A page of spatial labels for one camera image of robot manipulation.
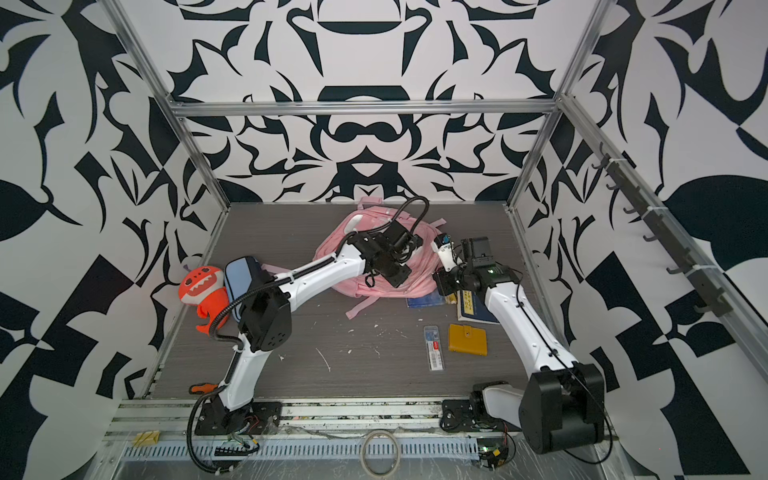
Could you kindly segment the pink student backpack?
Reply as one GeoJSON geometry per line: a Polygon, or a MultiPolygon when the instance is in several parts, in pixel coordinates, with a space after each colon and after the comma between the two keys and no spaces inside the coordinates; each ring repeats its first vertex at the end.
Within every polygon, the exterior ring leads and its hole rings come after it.
{"type": "Polygon", "coordinates": [[[365,197],[316,250],[314,261],[292,271],[262,266],[277,277],[293,281],[309,297],[332,288],[363,301],[347,313],[354,318],[380,298],[422,298],[437,289],[433,274],[442,266],[434,241],[442,235],[444,219],[428,223],[404,207],[389,208],[377,197],[365,197]]]}

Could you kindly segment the blue animal farm book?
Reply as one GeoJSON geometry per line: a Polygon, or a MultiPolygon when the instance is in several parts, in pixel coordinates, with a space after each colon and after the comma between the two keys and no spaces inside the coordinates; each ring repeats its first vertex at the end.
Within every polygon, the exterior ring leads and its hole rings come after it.
{"type": "Polygon", "coordinates": [[[418,298],[407,298],[406,304],[411,309],[422,309],[442,306],[446,304],[444,296],[440,295],[437,290],[418,298]]]}

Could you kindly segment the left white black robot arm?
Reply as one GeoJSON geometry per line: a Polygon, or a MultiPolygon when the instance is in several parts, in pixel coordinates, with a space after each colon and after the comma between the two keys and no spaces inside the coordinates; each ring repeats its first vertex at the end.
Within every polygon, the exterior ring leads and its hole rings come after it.
{"type": "Polygon", "coordinates": [[[276,276],[255,270],[250,289],[228,300],[211,323],[209,335],[232,343],[234,354],[224,379],[200,397],[204,418],[213,421],[219,432],[239,429],[269,355],[292,333],[293,312],[320,293],[359,276],[381,277],[392,287],[402,286],[411,274],[407,262],[423,244],[413,227],[392,220],[345,234],[330,254],[297,270],[276,276]]]}

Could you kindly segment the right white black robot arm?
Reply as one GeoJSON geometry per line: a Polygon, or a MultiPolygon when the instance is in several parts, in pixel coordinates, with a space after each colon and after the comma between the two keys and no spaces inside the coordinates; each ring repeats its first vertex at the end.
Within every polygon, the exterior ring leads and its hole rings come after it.
{"type": "Polygon", "coordinates": [[[464,239],[456,247],[441,234],[432,249],[440,260],[433,275],[438,292],[475,294],[503,328],[528,376],[524,389],[482,386],[484,412],[519,428],[538,454],[570,453],[605,441],[603,375],[557,340],[531,306],[521,272],[496,261],[486,237],[464,239]]]}

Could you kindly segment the dark blue notebook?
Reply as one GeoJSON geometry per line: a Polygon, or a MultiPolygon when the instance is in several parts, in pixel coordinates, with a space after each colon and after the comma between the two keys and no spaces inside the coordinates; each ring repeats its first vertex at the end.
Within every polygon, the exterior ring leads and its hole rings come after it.
{"type": "Polygon", "coordinates": [[[471,291],[460,291],[457,294],[457,320],[483,325],[499,324],[478,295],[471,291]]]}

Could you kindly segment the clear pen refill box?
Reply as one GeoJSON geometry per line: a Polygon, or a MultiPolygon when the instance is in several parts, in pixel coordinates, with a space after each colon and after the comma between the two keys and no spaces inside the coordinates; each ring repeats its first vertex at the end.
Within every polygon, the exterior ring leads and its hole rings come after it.
{"type": "Polygon", "coordinates": [[[441,352],[441,339],[437,326],[424,327],[424,340],[431,372],[443,371],[444,362],[441,352]]]}

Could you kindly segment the blue pencil case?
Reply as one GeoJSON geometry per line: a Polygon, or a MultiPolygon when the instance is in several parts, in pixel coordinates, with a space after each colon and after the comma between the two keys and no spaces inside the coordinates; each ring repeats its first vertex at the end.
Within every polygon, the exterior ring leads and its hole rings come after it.
{"type": "Polygon", "coordinates": [[[224,272],[224,285],[230,302],[263,283],[261,263],[253,256],[229,262],[224,272]]]}

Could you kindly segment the red monster plush toy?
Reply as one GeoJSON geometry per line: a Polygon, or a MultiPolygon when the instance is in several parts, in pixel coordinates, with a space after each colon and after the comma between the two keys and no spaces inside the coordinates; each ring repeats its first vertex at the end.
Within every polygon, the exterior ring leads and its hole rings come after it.
{"type": "Polygon", "coordinates": [[[225,273],[214,266],[201,266],[187,273],[178,289],[179,300],[196,308],[197,316],[206,321],[196,330],[210,335],[216,317],[229,305],[225,273]]]}

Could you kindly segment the roll of clear tape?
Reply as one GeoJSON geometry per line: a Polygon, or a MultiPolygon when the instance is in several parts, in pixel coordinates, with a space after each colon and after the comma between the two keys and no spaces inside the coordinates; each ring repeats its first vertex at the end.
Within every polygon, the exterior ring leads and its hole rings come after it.
{"type": "Polygon", "coordinates": [[[397,437],[386,430],[373,430],[366,434],[359,451],[359,461],[364,472],[374,479],[387,479],[399,468],[402,459],[401,445],[397,437]],[[377,471],[370,460],[391,460],[391,465],[386,471],[377,471]]]}

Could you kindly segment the yellow tape piece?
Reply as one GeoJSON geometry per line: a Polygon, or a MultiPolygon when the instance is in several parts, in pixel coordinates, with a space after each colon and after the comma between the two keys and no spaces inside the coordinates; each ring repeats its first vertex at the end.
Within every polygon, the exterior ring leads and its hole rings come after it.
{"type": "Polygon", "coordinates": [[[158,444],[161,432],[159,430],[143,431],[136,434],[132,440],[133,448],[145,448],[158,444]]]}

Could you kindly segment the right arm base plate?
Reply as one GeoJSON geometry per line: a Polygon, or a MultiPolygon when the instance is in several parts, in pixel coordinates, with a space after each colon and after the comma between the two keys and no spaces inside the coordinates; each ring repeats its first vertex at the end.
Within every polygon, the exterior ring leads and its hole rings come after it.
{"type": "Polygon", "coordinates": [[[439,428],[448,433],[521,431],[519,427],[475,409],[472,402],[466,399],[445,399],[441,402],[439,428]]]}

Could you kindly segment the orange handled tool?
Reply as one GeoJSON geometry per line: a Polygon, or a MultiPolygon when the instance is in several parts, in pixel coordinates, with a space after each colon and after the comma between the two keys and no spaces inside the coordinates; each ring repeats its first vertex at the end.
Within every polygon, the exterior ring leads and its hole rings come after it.
{"type": "Polygon", "coordinates": [[[193,384],[188,388],[190,395],[205,395],[214,392],[218,388],[217,384],[213,383],[198,383],[193,384]]]}

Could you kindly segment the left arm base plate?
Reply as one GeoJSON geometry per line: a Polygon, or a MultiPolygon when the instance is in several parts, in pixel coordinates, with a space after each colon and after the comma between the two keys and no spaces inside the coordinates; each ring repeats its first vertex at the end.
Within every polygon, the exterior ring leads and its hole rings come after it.
{"type": "Polygon", "coordinates": [[[262,435],[280,425],[281,402],[252,402],[234,411],[227,410],[218,398],[203,402],[196,414],[194,434],[223,436],[227,434],[262,435]]]}

